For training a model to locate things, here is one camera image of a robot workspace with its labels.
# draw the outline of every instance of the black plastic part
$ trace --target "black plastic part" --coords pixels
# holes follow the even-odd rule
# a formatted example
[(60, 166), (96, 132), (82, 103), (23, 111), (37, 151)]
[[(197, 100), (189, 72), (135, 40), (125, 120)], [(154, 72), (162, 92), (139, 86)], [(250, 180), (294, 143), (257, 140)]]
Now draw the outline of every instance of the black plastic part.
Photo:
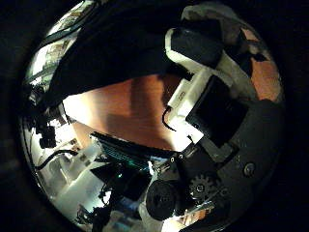
[(230, 98), (230, 89), (213, 75), (204, 93), (186, 117), (218, 147), (227, 142), (238, 129), (247, 108)]
[(150, 216), (156, 220), (170, 218), (179, 204), (179, 194), (173, 185), (156, 180), (147, 192), (146, 207)]
[(186, 24), (188, 27), (184, 25), (175, 30), (171, 40), (172, 50), (200, 64), (215, 68), (223, 50), (219, 21), (195, 21)]
[(42, 138), (40, 146), (42, 149), (56, 147), (56, 132), (54, 127), (44, 127), (42, 129)]
[[(184, 231), (212, 231), (225, 227), (238, 219), (253, 203), (278, 161), (283, 146), (284, 115), (282, 107), (272, 101), (253, 104), (231, 141), (239, 151), (229, 157), (217, 171), (223, 186), (228, 190), (230, 209), (228, 218), (209, 223), (208, 219), (189, 226)], [(243, 169), (254, 163), (254, 172), (247, 176)]]

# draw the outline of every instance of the wire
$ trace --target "wire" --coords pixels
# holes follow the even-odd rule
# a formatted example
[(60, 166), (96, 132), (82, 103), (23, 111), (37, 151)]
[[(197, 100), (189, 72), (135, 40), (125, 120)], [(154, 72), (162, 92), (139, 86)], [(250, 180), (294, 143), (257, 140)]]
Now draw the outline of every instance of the wire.
[(61, 155), (61, 154), (70, 154), (72, 156), (77, 156), (78, 153), (72, 150), (58, 150), (56, 152), (54, 152), (52, 155), (50, 155), (41, 165), (35, 166), (35, 168), (37, 170), (42, 170), (43, 168), (45, 168), (49, 162), (51, 162), (51, 160), (53, 160), (56, 156)]
[(169, 130), (171, 131), (176, 131), (175, 129), (171, 128), (170, 126), (167, 125), (167, 123), (165, 123), (165, 115), (167, 112), (169, 112), (171, 110), (171, 106), (167, 106), (166, 109), (164, 110), (163, 114), (162, 114), (162, 124)]
[(65, 115), (66, 115), (67, 122), (68, 122), (68, 124), (70, 125), (70, 119), (69, 119), (68, 114), (67, 114), (67, 112), (66, 112), (66, 108), (65, 108), (65, 105), (64, 105), (64, 102), (63, 102), (63, 101), (62, 101), (62, 106), (63, 106), (63, 108), (64, 108), (64, 112), (65, 112)]
[[(162, 114), (162, 124), (169, 130), (171, 131), (176, 131), (175, 129), (171, 128), (170, 126), (167, 125), (167, 123), (165, 122), (165, 115), (168, 111), (170, 111), (172, 108), (171, 106), (167, 106), (166, 109), (164, 110), (163, 114)], [(192, 137), (190, 135), (187, 136), (188, 139), (190, 139), (191, 143), (194, 143)]]

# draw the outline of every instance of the wooden table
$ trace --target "wooden table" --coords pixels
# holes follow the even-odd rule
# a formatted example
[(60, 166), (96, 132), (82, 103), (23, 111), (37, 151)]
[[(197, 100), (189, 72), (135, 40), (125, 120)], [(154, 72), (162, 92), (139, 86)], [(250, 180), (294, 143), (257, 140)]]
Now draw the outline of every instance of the wooden table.
[(98, 131), (150, 147), (181, 151), (190, 141), (161, 123), (166, 103), (180, 80), (173, 75), (143, 76), (70, 96), (64, 105), (67, 114), (80, 123), (74, 126), (79, 134)]

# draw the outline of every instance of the gear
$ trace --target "gear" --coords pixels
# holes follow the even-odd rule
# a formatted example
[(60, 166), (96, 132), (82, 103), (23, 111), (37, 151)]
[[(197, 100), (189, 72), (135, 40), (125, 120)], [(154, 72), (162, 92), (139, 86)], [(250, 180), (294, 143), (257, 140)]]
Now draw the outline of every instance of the gear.
[(218, 191), (217, 183), (212, 177), (199, 175), (191, 180), (190, 194), (198, 202), (204, 202)]

